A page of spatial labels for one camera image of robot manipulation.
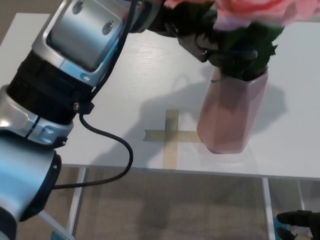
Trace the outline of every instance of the flower bouquet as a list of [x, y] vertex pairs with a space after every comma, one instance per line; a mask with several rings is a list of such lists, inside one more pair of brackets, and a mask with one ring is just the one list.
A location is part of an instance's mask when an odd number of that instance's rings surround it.
[[241, 153], [265, 92], [274, 40], [285, 26], [320, 14], [320, 0], [166, 0], [164, 6], [150, 30], [177, 38], [215, 66], [199, 137], [214, 153]]

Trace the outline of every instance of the table leg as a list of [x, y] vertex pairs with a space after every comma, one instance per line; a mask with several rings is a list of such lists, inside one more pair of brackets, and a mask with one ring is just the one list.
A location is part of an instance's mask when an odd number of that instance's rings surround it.
[[266, 230], [269, 240], [276, 240], [275, 235], [275, 226], [274, 226], [274, 217], [272, 214], [271, 198], [270, 198], [270, 189], [268, 178], [262, 178], [262, 189], [264, 197], [264, 212], [265, 212], [265, 222]]
[[[86, 167], [81, 167], [79, 170], [78, 178], [77, 178], [77, 183], [83, 183], [86, 177]], [[78, 187], [74, 190], [73, 198], [72, 198], [72, 203], [71, 203], [71, 208], [69, 212], [69, 218], [68, 218], [68, 223], [66, 226], [66, 229], [69, 231], [69, 233], [72, 233], [75, 235], [75, 223], [78, 218], [78, 208], [80, 201], [82, 199], [83, 195], [83, 189], [82, 187]]]
[[56, 220], [54, 220], [46, 211], [41, 211], [39, 216], [50, 226], [54, 228], [54, 230], [66, 240], [75, 240], [75, 237], [72, 236], [70, 232], [64, 229]]

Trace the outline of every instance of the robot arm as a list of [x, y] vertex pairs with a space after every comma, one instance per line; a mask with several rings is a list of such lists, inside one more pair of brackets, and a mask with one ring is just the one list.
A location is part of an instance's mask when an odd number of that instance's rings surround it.
[[141, 33], [162, 0], [63, 0], [14, 79], [0, 89], [0, 240], [45, 207], [76, 114], [89, 114], [123, 35]]

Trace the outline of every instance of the pink vase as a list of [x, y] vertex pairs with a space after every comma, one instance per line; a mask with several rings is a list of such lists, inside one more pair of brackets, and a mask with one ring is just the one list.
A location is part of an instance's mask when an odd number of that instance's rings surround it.
[[252, 81], [242, 81], [214, 70], [197, 124], [197, 133], [209, 150], [217, 154], [244, 150], [267, 80], [268, 71]]

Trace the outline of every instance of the screw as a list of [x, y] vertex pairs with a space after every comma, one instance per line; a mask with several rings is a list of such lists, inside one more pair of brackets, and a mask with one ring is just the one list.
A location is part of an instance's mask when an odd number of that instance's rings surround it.
[[115, 21], [110, 20], [106, 24], [108, 25], [109, 28], [112, 28], [114, 26]]
[[76, 102], [74, 105], [73, 105], [73, 110], [75, 111], [78, 111], [80, 108], [80, 104], [78, 102]]

